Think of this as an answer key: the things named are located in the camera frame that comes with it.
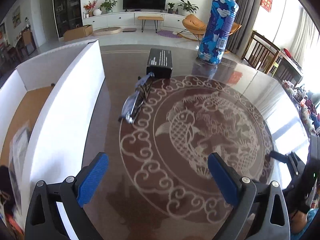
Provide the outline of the person's hand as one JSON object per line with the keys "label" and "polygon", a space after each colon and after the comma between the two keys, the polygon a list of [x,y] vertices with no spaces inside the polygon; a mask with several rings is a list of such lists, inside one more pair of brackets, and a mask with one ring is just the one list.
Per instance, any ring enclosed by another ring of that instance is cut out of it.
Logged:
{"label": "person's hand", "polygon": [[293,234],[300,233],[308,222],[307,214],[299,210],[296,210],[293,213],[289,214],[289,218],[290,228]]}

